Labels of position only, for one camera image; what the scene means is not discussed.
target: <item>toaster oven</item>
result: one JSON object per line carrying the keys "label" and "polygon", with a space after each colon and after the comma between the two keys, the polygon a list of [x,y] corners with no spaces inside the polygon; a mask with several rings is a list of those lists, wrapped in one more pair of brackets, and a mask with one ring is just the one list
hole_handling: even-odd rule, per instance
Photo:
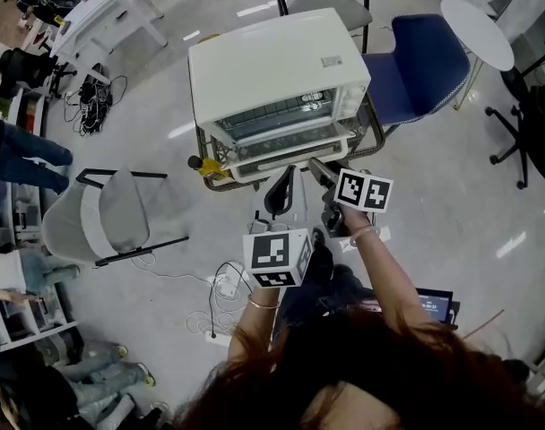
{"label": "toaster oven", "polygon": [[370,75],[333,8],[225,33],[190,47],[188,60],[195,122],[230,149],[239,181],[243,166],[283,154],[346,155],[338,121],[357,114]]}

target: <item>blue chair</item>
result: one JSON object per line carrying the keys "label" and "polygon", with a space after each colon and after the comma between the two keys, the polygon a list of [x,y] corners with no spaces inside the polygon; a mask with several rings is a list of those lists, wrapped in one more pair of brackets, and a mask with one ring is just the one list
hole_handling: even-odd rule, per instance
{"label": "blue chair", "polygon": [[399,125],[436,113],[470,75],[468,56],[442,16],[398,16],[392,31],[392,53],[362,55],[378,117],[382,125],[391,126],[386,136]]}

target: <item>bracelet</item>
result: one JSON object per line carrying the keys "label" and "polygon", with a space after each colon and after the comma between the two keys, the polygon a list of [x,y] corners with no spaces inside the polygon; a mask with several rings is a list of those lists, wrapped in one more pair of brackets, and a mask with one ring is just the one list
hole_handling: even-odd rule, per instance
{"label": "bracelet", "polygon": [[248,296],[248,302],[250,304],[252,304],[254,307],[256,307],[257,309],[269,309],[271,311],[274,311],[274,310],[278,309],[279,307],[281,307],[281,303],[279,303],[277,305],[259,305],[258,303],[253,301],[253,299],[251,298],[250,295]]}
{"label": "bracelet", "polygon": [[353,247],[356,247],[356,239],[358,239],[360,236],[364,236],[366,233],[375,232],[378,237],[380,237],[380,228],[376,226],[366,226],[362,229],[359,229],[356,231],[351,237],[350,237],[350,245]]}

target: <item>white table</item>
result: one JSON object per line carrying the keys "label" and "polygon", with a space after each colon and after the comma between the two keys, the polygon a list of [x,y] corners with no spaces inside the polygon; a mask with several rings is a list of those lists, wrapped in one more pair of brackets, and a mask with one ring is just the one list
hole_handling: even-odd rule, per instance
{"label": "white table", "polygon": [[91,41],[109,54],[112,49],[97,39],[97,33],[114,21],[123,11],[127,11],[128,16],[133,17],[155,41],[165,47],[168,44],[167,40],[150,23],[149,18],[140,8],[140,2],[152,10],[158,18],[164,16],[151,0],[81,1],[65,17],[65,20],[71,24],[65,34],[62,33],[63,29],[60,29],[57,33],[56,41],[51,49],[51,56],[58,56],[67,63],[74,65],[81,73],[88,74],[105,84],[110,84],[109,78],[83,64],[76,54],[87,41]]}
{"label": "white table", "polygon": [[456,37],[476,56],[462,100],[454,105],[459,110],[484,63],[507,72],[514,68],[514,51],[501,29],[480,8],[462,0],[442,0],[440,8]]}

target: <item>gray floor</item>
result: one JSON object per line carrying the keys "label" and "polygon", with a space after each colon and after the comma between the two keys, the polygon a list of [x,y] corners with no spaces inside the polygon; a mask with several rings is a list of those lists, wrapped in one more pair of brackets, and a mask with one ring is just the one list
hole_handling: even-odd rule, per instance
{"label": "gray floor", "polygon": [[[169,45],[159,48],[140,30],[106,59],[111,75],[129,77],[129,87],[103,132],[86,138],[73,133],[64,120],[63,102],[57,102],[49,110],[47,135],[73,151],[72,176],[87,167],[168,173],[162,183],[139,182],[152,223],[151,241],[183,233],[191,240],[158,251],[151,269],[206,279],[221,262],[242,260],[241,237],[254,192],[212,193],[186,166],[196,154],[187,48],[201,37],[278,13],[273,0],[153,1],[166,12],[155,24]],[[394,47],[388,27],[395,15],[439,13],[440,1],[371,0],[375,19],[369,52]],[[199,35],[183,40],[197,30]],[[99,56],[82,53],[88,62]],[[119,89],[116,83],[117,97]],[[511,137],[483,113],[490,105],[511,118],[513,103],[499,74],[486,66],[461,111],[444,107],[404,126],[379,153],[352,166],[394,179],[388,212],[378,217],[379,225],[389,230],[386,243],[417,286],[454,292],[462,302],[458,332],[464,335],[505,309],[476,341],[506,357],[530,357],[545,340],[545,181],[530,167],[530,186],[520,192],[515,187],[519,157],[496,167],[489,164],[489,155],[509,146]],[[320,223],[321,190],[310,175],[305,180],[312,226]],[[96,199],[95,193],[87,193],[84,218],[92,244],[105,255],[110,249],[94,218]],[[337,261],[348,263],[366,281],[355,251],[339,252],[338,243],[331,248]],[[144,362],[156,376],[156,388],[132,390],[141,403],[164,400],[176,406],[226,354],[203,334],[186,329],[190,313],[208,311],[209,288],[195,279],[160,278],[121,262],[84,269],[67,287],[84,333],[125,344],[130,359]],[[203,318],[191,317],[189,329]]]}

